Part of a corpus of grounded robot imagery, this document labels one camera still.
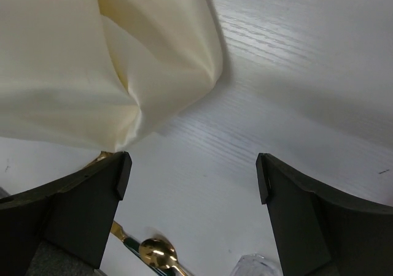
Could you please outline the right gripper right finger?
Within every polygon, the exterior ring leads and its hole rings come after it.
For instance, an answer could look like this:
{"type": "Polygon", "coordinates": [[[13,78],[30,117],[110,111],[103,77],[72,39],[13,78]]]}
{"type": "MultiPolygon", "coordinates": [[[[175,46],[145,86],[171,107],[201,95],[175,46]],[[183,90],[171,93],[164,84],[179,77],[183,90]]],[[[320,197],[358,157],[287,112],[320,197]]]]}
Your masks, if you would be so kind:
{"type": "Polygon", "coordinates": [[[256,160],[284,275],[392,275],[392,207],[315,180],[261,153],[256,160]]]}

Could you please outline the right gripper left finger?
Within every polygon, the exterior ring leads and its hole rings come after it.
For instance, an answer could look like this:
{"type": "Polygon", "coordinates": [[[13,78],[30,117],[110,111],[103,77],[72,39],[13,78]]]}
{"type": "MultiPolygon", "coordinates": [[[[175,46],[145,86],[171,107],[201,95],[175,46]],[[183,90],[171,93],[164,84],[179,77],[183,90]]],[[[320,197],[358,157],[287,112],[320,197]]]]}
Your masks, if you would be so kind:
{"type": "Polygon", "coordinates": [[[127,152],[1,196],[1,275],[94,275],[132,166],[127,152]]]}

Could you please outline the cream cloth napkin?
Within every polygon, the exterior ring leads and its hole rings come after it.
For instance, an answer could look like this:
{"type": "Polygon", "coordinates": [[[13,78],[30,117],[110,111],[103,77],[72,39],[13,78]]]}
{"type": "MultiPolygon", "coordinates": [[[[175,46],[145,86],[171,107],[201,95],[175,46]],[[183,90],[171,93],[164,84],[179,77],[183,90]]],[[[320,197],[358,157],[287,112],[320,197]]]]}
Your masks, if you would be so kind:
{"type": "Polygon", "coordinates": [[[208,0],[1,0],[1,135],[116,152],[208,94],[208,0]]]}

